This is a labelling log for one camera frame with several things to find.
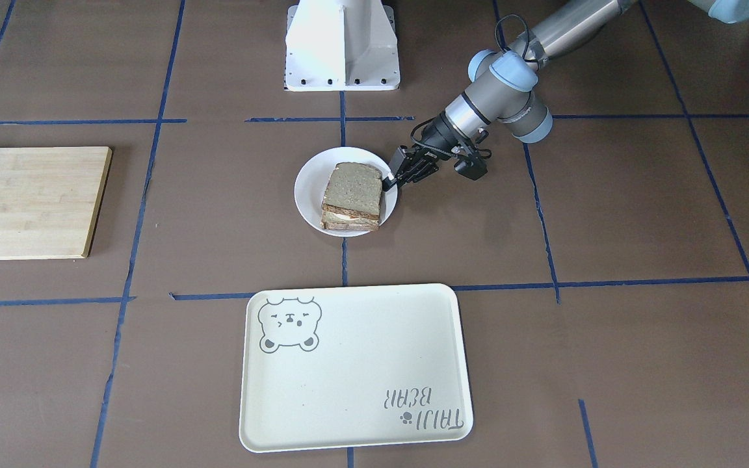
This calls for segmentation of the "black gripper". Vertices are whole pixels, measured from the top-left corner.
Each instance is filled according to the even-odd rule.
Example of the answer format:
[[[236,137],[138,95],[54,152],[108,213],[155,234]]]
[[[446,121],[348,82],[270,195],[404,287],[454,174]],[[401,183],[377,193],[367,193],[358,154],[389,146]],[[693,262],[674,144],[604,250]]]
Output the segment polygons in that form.
[[[456,158],[470,163],[471,151],[466,149],[467,137],[449,121],[445,113],[431,119],[420,133],[419,148],[399,146],[389,161],[391,175],[383,178],[382,190],[403,187],[433,175],[439,161]]]

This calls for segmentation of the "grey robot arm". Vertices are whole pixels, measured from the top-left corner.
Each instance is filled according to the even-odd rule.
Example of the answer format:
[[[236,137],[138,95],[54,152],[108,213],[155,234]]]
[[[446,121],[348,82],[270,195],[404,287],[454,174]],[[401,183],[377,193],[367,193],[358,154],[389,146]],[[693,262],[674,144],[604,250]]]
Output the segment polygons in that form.
[[[397,148],[383,190],[418,183],[448,160],[454,160],[462,177],[484,177],[491,151],[479,144],[494,122],[520,142],[544,139],[553,117],[537,96],[538,72],[587,44],[631,6],[632,1],[570,1],[535,27],[523,21],[523,32],[510,44],[503,41],[499,19],[494,27],[496,49],[479,51],[467,66],[469,86],[439,115],[414,127],[410,146]]]

